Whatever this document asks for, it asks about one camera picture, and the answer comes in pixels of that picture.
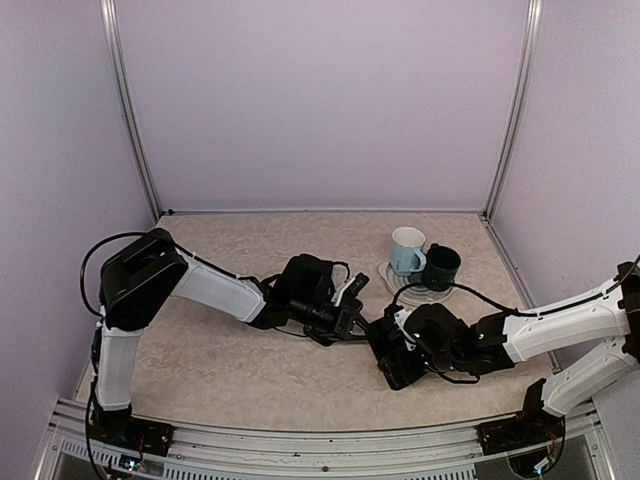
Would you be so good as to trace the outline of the black phone case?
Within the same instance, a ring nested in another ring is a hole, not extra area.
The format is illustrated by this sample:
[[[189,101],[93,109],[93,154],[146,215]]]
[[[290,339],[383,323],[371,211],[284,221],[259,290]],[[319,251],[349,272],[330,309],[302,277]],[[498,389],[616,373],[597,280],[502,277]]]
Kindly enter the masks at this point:
[[[367,338],[376,360],[378,355],[388,349],[399,347],[400,345],[406,346],[406,342],[396,324],[385,317],[379,318],[370,324]]]

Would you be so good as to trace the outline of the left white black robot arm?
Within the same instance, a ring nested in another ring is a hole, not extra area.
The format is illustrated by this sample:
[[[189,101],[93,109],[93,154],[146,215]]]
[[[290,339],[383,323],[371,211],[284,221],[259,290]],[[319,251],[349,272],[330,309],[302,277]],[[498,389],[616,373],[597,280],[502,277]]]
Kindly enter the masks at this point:
[[[333,281],[337,262],[310,254],[292,257],[284,270],[265,280],[239,276],[177,244],[163,228],[137,233],[134,242],[111,256],[100,270],[100,347],[94,397],[104,410],[99,424],[121,445],[140,434],[131,406],[133,367],[143,331],[171,297],[207,306],[260,330],[289,322],[323,346],[356,341],[361,319],[363,273]]]

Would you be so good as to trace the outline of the aluminium front rail frame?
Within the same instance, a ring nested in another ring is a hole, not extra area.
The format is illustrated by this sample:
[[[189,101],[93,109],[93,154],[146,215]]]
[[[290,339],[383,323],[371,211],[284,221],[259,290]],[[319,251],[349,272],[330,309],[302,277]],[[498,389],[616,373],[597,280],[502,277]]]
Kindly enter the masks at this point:
[[[43,434],[31,478],[53,479],[65,461],[112,467],[132,479],[478,479],[490,463],[496,478],[512,472],[509,453],[486,454],[478,424],[373,431],[289,432],[175,422],[165,456],[145,453],[131,470],[132,451],[84,435],[85,404],[61,398]]]

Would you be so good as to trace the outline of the right aluminium corner post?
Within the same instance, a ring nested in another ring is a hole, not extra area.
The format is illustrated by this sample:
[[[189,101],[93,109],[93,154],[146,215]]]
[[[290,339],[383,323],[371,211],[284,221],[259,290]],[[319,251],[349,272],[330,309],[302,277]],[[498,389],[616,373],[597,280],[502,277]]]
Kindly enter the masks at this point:
[[[506,130],[501,144],[497,167],[482,212],[483,218],[487,223],[492,223],[496,216],[500,198],[506,185],[508,171],[512,163],[519,127],[526,105],[526,98],[541,24],[542,10],[542,0],[530,0],[528,2],[516,83],[507,118]]]

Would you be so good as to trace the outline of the dark green mug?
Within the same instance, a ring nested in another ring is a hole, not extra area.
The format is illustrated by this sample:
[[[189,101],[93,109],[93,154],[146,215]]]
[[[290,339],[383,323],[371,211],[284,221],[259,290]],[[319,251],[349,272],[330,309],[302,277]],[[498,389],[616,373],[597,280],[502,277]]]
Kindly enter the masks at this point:
[[[426,254],[422,284],[431,291],[445,292],[452,287],[461,266],[460,255],[452,248],[433,243]]]

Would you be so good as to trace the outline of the left aluminium corner post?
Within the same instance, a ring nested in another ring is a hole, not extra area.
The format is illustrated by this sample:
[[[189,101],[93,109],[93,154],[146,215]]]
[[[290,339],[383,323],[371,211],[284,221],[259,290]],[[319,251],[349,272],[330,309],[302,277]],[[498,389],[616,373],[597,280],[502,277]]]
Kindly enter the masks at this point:
[[[162,215],[161,202],[144,151],[134,103],[128,84],[116,2],[113,0],[102,0],[100,2],[100,11],[122,117],[133,153],[134,165],[141,181],[143,195],[151,218],[154,222],[157,222]]]

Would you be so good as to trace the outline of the white blue mug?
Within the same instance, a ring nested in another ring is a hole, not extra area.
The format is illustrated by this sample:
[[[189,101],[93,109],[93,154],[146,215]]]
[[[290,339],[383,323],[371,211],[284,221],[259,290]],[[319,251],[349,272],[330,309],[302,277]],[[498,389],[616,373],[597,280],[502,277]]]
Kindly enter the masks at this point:
[[[422,272],[426,267],[423,247],[426,236],[414,227],[399,227],[391,234],[391,261],[393,272],[398,276],[409,276]]]

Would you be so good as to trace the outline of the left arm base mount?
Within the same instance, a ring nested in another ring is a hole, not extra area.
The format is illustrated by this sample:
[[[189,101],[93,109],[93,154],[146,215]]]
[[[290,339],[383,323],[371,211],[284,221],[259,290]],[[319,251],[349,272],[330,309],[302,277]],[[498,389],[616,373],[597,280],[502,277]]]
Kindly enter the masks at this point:
[[[95,402],[89,407],[88,435],[91,440],[166,457],[175,427],[169,423],[147,420],[132,415],[132,407],[106,411]]]

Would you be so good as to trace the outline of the aluminium corner post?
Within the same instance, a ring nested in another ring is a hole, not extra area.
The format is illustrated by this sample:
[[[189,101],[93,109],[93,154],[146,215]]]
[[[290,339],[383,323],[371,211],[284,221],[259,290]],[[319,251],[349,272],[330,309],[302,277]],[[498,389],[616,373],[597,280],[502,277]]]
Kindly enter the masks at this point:
[[[501,144],[497,167],[482,212],[483,218],[487,223],[492,223],[496,216],[500,198],[506,185],[508,171],[512,163],[519,127],[526,105],[526,98],[541,24],[542,10],[542,0],[530,0],[528,2],[516,83],[507,118],[506,130]]]
[[[134,165],[141,181],[143,195],[151,218],[154,222],[157,222],[162,215],[161,202],[144,151],[134,103],[128,84],[116,2],[113,0],[102,0],[100,2],[100,11],[122,117],[133,153]]]

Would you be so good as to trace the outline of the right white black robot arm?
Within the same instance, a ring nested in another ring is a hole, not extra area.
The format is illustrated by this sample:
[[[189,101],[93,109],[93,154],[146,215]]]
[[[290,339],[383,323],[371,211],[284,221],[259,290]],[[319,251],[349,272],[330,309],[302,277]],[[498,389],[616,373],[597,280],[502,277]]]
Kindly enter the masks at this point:
[[[536,356],[587,341],[597,346],[565,370],[531,385],[511,433],[535,442],[551,424],[639,367],[639,263],[624,262],[614,278],[564,301],[520,311],[498,306],[472,325],[441,303],[414,309],[391,303],[367,339],[391,389],[426,374],[474,384]]]

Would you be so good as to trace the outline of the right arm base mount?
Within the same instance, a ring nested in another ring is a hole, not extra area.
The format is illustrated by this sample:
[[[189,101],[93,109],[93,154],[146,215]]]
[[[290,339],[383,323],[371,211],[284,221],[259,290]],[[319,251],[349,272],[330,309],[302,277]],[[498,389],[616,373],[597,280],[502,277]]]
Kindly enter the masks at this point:
[[[476,431],[483,454],[493,455],[559,439],[566,433],[566,425],[564,417],[541,411],[484,422]]]

